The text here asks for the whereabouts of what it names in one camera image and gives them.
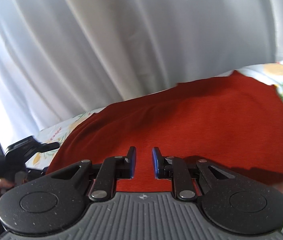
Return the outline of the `white curtain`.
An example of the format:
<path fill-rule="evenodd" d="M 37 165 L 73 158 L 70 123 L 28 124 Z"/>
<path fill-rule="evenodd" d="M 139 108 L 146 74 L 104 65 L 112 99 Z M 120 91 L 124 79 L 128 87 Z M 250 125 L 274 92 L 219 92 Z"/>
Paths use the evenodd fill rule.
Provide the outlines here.
<path fill-rule="evenodd" d="M 283 0 L 0 0 L 0 142 L 283 60 Z"/>

